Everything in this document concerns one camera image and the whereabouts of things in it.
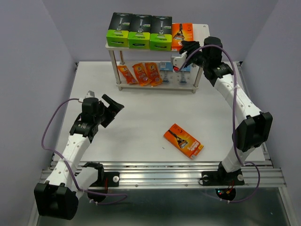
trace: product package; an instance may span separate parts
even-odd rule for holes
[[[179,51],[182,48],[181,41],[193,41],[193,26],[192,23],[173,24],[171,50]]]
[[[107,42],[113,47],[128,47],[128,33],[133,14],[113,13],[109,30],[107,32]]]
[[[177,124],[174,124],[164,134],[164,138],[190,159],[195,159],[204,147],[199,141],[197,141]]]
[[[173,82],[173,73],[168,74],[168,72],[172,72],[173,70],[174,69],[171,62],[160,62],[160,71],[163,71],[163,73],[161,73],[161,79],[163,80],[163,83]]]
[[[182,68],[181,72],[177,73],[177,80],[180,84],[190,83],[190,69],[191,65]]]
[[[158,66],[156,63],[145,63],[147,76],[151,80],[150,84],[151,86],[157,86],[162,83],[162,79],[160,77],[160,73],[158,70]]]
[[[129,69],[127,68],[127,66],[120,65],[120,66],[117,66],[117,68],[123,74],[123,76],[127,80],[128,84],[138,84],[138,82],[133,77],[132,73],[129,71]]]
[[[172,17],[153,16],[150,30],[150,49],[171,50],[172,43]]]
[[[130,48],[150,48],[151,15],[134,14],[131,21],[128,44]]]
[[[135,64],[133,69],[140,86],[146,86],[151,82],[151,80],[147,77],[146,69],[143,63]]]

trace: white robotic arm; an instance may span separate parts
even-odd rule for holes
[[[110,104],[109,107],[95,97],[79,100],[82,113],[70,130],[64,152],[60,154],[53,150],[61,159],[45,182],[38,183],[34,189],[40,215],[72,219],[83,192],[94,182],[104,182],[103,166],[96,162],[87,162],[75,177],[79,162],[98,132],[98,126],[106,128],[124,108],[107,95],[102,98]]]
[[[233,71],[222,62],[222,51],[214,46],[197,51],[200,45],[196,41],[182,41],[181,56],[172,56],[175,70],[190,64],[196,64],[203,68],[205,77],[212,86],[219,91],[231,108],[233,108],[234,90],[237,90],[235,116],[239,126],[236,128],[237,155],[244,162],[248,155],[268,139],[272,123],[269,112],[263,113],[256,107],[242,88],[234,86]],[[215,45],[222,48],[221,40],[216,37],[208,37],[204,45]],[[238,180],[241,173],[241,162],[237,158],[234,146],[227,157],[220,163],[217,171],[203,172],[208,178],[203,181],[204,186],[228,185],[235,181],[235,185],[243,185],[244,181]]]

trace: white table surface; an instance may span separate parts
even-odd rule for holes
[[[111,62],[80,62],[71,97],[84,97],[89,90],[99,99],[107,94],[125,108],[106,129],[99,126],[81,161],[222,161],[232,147],[231,108],[204,75],[195,94],[154,89],[119,91]],[[68,104],[58,151],[64,150],[70,128],[80,112],[80,103]],[[194,160],[163,138],[174,123],[204,145]],[[257,148],[247,160],[264,161],[263,149]]]

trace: purple wall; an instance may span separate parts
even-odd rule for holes
[[[243,72],[251,98],[274,117],[267,146],[301,216],[301,1],[279,0],[250,49]]]
[[[168,15],[174,23],[208,24],[234,60],[244,60],[277,0],[43,0],[76,61],[107,61],[113,12]],[[125,53],[125,59],[168,60],[170,53]]]
[[[75,65],[40,0],[1,1],[0,28],[0,225],[23,226],[51,160],[42,132],[69,96]],[[52,147],[62,119],[63,112],[49,131]]]

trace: purple cable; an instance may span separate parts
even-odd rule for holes
[[[69,101],[71,101],[71,100],[77,100],[77,101],[79,101],[78,98],[70,98],[70,99],[68,99],[68,100],[66,100],[66,101],[64,101],[64,102],[62,102],[62,103],[57,107],[57,109],[56,109],[55,112],[53,113],[51,119],[49,120],[48,125],[46,126],[46,129],[45,129],[45,131],[44,131],[44,133],[43,133],[43,137],[42,137],[42,141],[41,141],[41,145],[42,145],[42,148],[43,148],[44,150],[48,150],[48,151],[54,152],[54,153],[57,154],[61,159],[65,159],[64,156],[63,156],[61,153],[59,153],[59,152],[58,152],[57,150],[55,150],[55,149],[46,148],[46,147],[44,146],[44,139],[45,139],[47,130],[49,129],[49,126],[50,126],[52,120],[54,119],[56,113],[58,112],[58,110],[59,110],[64,104],[66,104],[67,102],[69,102]],[[76,178],[75,178],[74,173],[72,172],[72,169],[71,169],[70,164],[69,164],[66,160],[64,160],[64,163],[66,164],[66,167],[67,167],[68,170],[69,170],[69,173],[70,173],[70,175],[71,175],[71,177],[72,177],[72,180],[73,180],[73,182],[74,182],[74,184],[75,184],[77,190],[79,190],[79,191],[81,191],[81,192],[90,193],[90,194],[100,195],[100,196],[124,196],[124,198],[122,198],[122,199],[120,199],[120,200],[117,200],[117,201],[114,201],[114,202],[107,202],[107,203],[96,203],[96,202],[93,202],[93,203],[95,203],[95,204],[97,204],[97,205],[110,205],[110,204],[115,204],[115,203],[121,202],[121,201],[123,201],[123,200],[125,200],[125,199],[127,198],[127,194],[104,194],[104,193],[92,192],[92,191],[88,191],[88,190],[85,190],[85,189],[81,189],[81,188],[79,187],[77,181],[76,181]]]
[[[185,62],[183,63],[183,65],[177,70],[175,71],[176,73],[180,72],[182,70],[182,68],[187,64],[187,62],[189,61],[189,59],[197,52],[199,52],[201,49],[204,49],[204,48],[208,48],[208,47],[215,47],[215,48],[218,48],[220,49],[226,56],[227,58],[229,59],[230,61],[230,64],[231,64],[231,67],[233,69],[233,76],[234,76],[234,87],[237,86],[237,76],[236,76],[236,71],[235,71],[235,67],[234,67],[234,64],[233,64],[233,61],[230,57],[230,55],[221,47],[219,46],[216,46],[216,45],[206,45],[206,46],[202,46],[196,50],[194,50],[185,60]],[[237,157],[237,160],[239,161],[240,165],[244,165],[244,163],[241,161],[238,153],[237,153],[237,147],[236,147],[236,133],[235,133],[235,129],[236,129],[236,125],[235,125],[235,112],[236,112],[236,97],[237,97],[237,89],[235,88],[234,89],[234,95],[233,95],[233,107],[232,107],[232,131],[233,131],[233,147],[234,147],[234,152],[235,152],[235,155]],[[257,192],[258,188],[259,188],[259,183],[260,183],[260,172],[259,172],[259,169],[258,167],[256,166],[255,163],[251,162],[251,161],[246,161],[245,164],[251,164],[253,165],[257,172],[258,172],[258,183],[257,183],[257,186],[255,188],[255,190],[253,191],[253,193],[242,199],[242,200],[238,200],[238,201],[230,201],[230,202],[233,202],[233,203],[238,203],[238,202],[243,202],[245,200],[248,200],[250,199],[251,197],[253,197],[253,195]]]

